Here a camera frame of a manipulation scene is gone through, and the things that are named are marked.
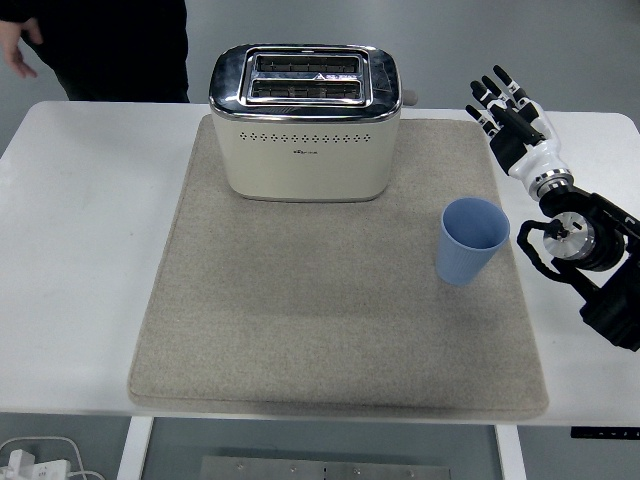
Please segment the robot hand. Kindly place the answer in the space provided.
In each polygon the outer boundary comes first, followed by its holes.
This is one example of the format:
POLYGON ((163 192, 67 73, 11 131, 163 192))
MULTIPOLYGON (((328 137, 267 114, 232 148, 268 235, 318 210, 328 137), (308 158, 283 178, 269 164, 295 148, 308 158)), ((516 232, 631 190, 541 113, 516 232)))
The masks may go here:
POLYGON ((484 75, 471 82, 471 93, 482 108, 466 107, 489 140, 503 172, 525 187, 554 170, 566 171, 560 140, 546 112, 501 66, 493 67, 501 82, 484 75))

